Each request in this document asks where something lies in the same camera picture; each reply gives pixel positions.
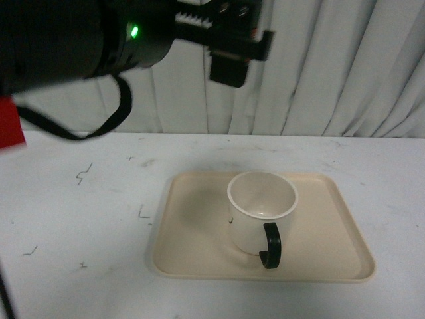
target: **black cable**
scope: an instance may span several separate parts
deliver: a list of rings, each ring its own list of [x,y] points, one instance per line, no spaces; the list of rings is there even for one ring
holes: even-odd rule
[[[13,313],[13,307],[9,299],[9,296],[7,294],[6,284],[3,281],[3,275],[1,274],[1,267],[0,267],[0,295],[1,295],[1,301],[3,303],[3,307],[6,312],[7,319],[15,319],[16,317],[15,317],[15,314]]]
[[[17,106],[19,116],[22,119],[34,124],[35,126],[38,126],[42,130],[67,140],[87,140],[88,138],[95,138],[97,136],[104,135],[119,126],[129,116],[133,104],[131,90],[128,83],[119,76],[113,76],[113,78],[117,82],[118,88],[120,89],[120,105],[118,106],[117,110],[106,120],[106,122],[103,123],[103,125],[101,125],[96,131],[86,136],[77,136],[71,133],[69,130],[50,119],[48,116],[31,110],[31,108],[28,106]]]

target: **black cylinder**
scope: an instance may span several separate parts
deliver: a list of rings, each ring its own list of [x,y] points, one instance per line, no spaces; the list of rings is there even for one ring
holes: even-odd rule
[[[0,95],[154,65],[174,40],[175,3],[1,0]]]

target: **mug handle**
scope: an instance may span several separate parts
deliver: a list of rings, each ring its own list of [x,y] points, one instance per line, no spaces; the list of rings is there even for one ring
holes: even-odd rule
[[[267,251],[260,251],[260,258],[265,269],[275,269],[279,266],[282,245],[276,223],[263,224],[267,236]]]

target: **curtain fold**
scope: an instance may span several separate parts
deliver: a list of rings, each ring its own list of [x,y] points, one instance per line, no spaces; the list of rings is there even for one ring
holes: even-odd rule
[[[125,72],[134,109],[117,130],[425,137],[425,0],[263,0],[259,27],[276,32],[270,58],[251,62],[242,88],[211,82],[208,49],[180,40]],[[119,96],[103,77],[15,100],[90,131]]]

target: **mug rim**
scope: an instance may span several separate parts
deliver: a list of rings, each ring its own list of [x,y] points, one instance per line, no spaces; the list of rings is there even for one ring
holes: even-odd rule
[[[249,213],[245,209],[241,208],[241,206],[239,206],[238,204],[236,204],[236,202],[234,201],[234,199],[233,199],[233,197],[231,195],[230,190],[232,189],[232,186],[233,186],[234,182],[238,178],[240,178],[240,177],[242,177],[244,175],[251,174],[251,173],[265,173],[265,174],[269,174],[269,175],[274,175],[276,177],[279,177],[280,179],[283,179],[286,183],[288,183],[291,186],[291,188],[294,191],[294,193],[295,193],[295,199],[294,199],[294,203],[292,204],[292,206],[289,209],[287,209],[286,211],[284,211],[283,213],[281,213],[279,215],[276,215],[276,216],[258,216],[258,215],[253,215],[253,214]],[[244,215],[249,216],[249,217],[252,217],[252,218],[255,218],[255,219],[259,219],[259,220],[274,220],[274,219],[279,219],[279,218],[285,217],[286,215],[289,215],[297,207],[297,205],[298,205],[298,197],[299,197],[298,190],[295,187],[294,183],[292,183],[286,177],[284,177],[284,176],[282,176],[280,174],[271,172],[271,171],[245,171],[245,172],[239,173],[238,175],[236,175],[235,177],[233,177],[232,180],[230,181],[230,183],[227,185],[227,198],[230,200],[231,204],[238,211],[240,211],[241,213],[243,213]]]

